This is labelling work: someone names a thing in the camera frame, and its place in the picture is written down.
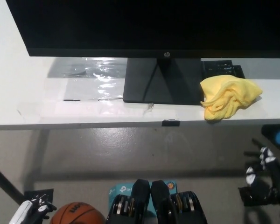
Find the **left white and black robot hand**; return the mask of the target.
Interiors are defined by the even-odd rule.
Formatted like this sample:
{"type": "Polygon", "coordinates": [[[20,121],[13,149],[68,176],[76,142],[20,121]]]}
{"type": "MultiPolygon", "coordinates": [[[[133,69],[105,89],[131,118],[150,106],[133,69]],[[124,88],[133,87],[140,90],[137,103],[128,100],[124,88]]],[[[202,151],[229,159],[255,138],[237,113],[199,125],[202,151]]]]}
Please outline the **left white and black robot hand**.
{"type": "Polygon", "coordinates": [[[44,219],[49,219],[48,213],[56,210],[56,206],[48,200],[47,194],[37,195],[21,203],[9,224],[41,224],[44,219]]]}

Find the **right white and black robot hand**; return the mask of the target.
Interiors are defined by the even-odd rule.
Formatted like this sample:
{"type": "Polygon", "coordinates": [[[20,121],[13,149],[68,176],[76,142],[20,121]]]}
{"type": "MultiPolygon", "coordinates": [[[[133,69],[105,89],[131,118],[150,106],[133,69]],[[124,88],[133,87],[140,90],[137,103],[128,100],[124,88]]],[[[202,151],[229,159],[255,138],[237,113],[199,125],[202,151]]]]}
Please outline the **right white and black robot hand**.
{"type": "Polygon", "coordinates": [[[258,151],[245,151],[251,158],[245,163],[246,186],[240,188],[241,194],[258,204],[280,203],[280,162],[271,149],[253,138],[258,151]]]}

